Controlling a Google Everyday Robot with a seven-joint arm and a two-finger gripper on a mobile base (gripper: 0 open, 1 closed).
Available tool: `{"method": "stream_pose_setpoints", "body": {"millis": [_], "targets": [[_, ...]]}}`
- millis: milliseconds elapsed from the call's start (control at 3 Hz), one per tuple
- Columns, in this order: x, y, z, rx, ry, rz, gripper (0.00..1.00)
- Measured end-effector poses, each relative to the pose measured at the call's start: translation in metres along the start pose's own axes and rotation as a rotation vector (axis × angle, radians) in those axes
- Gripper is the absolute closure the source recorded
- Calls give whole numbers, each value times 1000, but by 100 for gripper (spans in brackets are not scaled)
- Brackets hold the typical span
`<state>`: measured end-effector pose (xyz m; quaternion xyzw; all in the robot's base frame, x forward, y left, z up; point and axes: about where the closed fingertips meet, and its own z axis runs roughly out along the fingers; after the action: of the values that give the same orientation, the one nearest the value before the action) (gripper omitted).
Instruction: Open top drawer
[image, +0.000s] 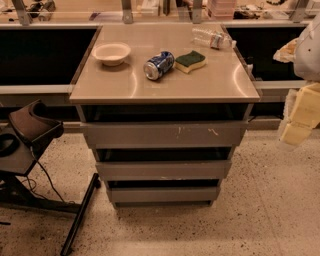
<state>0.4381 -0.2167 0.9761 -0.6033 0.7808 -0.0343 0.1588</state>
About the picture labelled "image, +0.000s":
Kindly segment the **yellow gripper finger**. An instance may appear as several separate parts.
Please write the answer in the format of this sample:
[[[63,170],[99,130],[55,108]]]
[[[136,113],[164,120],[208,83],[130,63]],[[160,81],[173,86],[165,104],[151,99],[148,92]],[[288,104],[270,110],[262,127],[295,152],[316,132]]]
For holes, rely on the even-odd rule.
[[[279,125],[279,142],[286,146],[299,146],[319,124],[320,83],[308,84],[299,90],[290,89]]]
[[[273,55],[273,59],[282,63],[289,63],[295,61],[295,51],[297,48],[298,39],[295,38],[287,44],[278,49]]]

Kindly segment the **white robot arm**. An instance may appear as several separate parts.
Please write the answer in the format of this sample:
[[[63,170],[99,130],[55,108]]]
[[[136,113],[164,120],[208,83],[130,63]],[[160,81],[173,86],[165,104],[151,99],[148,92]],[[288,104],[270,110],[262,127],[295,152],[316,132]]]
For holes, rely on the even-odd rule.
[[[294,65],[296,76],[306,85],[290,89],[278,128],[278,146],[294,150],[320,124],[320,13],[300,36],[276,51],[273,58]]]

